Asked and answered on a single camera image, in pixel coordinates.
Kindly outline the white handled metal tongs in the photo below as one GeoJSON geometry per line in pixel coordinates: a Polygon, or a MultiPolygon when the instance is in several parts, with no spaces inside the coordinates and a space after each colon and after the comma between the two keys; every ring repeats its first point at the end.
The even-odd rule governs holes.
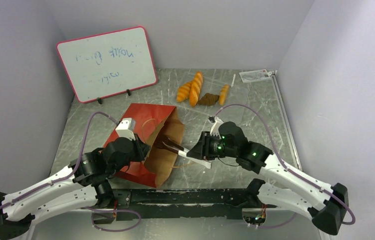
{"type": "Polygon", "coordinates": [[[179,145],[178,143],[170,139],[167,135],[159,135],[156,138],[153,145],[158,149],[167,150],[169,152],[172,152],[174,154],[177,154],[180,157],[183,157],[189,160],[188,164],[195,163],[195,164],[202,165],[203,167],[207,169],[212,168],[212,163],[208,160],[189,157],[187,155],[187,153],[189,152],[189,149],[184,148],[183,146],[179,145]]]}

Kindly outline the red paper bag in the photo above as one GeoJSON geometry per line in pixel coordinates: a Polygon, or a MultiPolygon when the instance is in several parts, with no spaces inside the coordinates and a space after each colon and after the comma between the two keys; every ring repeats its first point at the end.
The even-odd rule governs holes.
{"type": "Polygon", "coordinates": [[[185,125],[179,120],[177,107],[131,103],[122,118],[135,120],[134,133],[151,146],[151,150],[144,161],[132,161],[130,166],[123,167],[114,176],[152,188],[160,187],[170,176],[178,155],[154,144],[161,136],[169,137],[178,145],[182,143],[185,125]]]}

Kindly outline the round brown bread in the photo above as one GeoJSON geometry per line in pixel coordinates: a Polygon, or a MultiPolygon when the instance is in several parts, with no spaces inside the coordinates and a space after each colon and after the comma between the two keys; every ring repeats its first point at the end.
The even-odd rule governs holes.
{"type": "Polygon", "coordinates": [[[202,106],[213,106],[219,101],[219,98],[220,96],[217,94],[206,93],[197,101],[197,104],[202,106]]]}

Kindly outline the yellow bread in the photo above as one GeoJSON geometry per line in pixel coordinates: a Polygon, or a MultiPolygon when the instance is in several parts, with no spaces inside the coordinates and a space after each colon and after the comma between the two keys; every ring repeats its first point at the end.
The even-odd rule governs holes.
{"type": "Polygon", "coordinates": [[[220,91],[218,103],[223,106],[226,102],[230,86],[228,84],[224,85],[220,91]]]}

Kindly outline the small striped orange croissant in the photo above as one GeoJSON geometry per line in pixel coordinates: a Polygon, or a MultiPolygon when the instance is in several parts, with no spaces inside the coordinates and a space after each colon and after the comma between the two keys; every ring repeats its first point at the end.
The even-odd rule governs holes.
{"type": "Polygon", "coordinates": [[[192,86],[192,82],[189,81],[189,82],[186,82],[185,84],[183,84],[182,86],[180,86],[177,90],[177,96],[176,96],[176,101],[178,103],[180,102],[183,102],[187,99],[189,99],[190,97],[190,91],[191,91],[191,86],[192,86]]]}

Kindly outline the long orange baguette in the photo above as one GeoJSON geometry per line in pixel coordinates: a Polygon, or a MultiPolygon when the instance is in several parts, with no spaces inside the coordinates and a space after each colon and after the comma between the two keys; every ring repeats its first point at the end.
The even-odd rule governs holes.
{"type": "Polygon", "coordinates": [[[195,74],[193,80],[191,81],[191,87],[189,92],[189,104],[191,107],[195,107],[199,101],[203,81],[203,73],[198,71],[195,74]]]}

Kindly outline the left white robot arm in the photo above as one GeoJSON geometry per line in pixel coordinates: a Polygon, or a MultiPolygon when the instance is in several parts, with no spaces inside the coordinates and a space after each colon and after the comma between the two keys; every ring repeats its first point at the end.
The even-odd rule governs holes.
{"type": "Polygon", "coordinates": [[[109,178],[151,147],[137,136],[118,137],[82,153],[53,176],[15,193],[0,192],[0,239],[11,240],[48,218],[80,208],[107,208],[115,201],[109,178]]]}

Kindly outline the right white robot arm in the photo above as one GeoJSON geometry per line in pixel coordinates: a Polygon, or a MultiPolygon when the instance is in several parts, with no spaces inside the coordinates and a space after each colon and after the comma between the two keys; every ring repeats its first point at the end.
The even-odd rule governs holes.
{"type": "Polygon", "coordinates": [[[274,205],[302,215],[322,232],[337,235],[347,213],[348,189],[337,183],[330,185],[278,159],[268,147],[248,140],[233,122],[215,122],[203,131],[195,146],[178,154],[207,168],[211,161],[234,158],[247,171],[275,180],[282,187],[261,179],[248,185],[245,201],[251,207],[261,203],[274,205]]]}

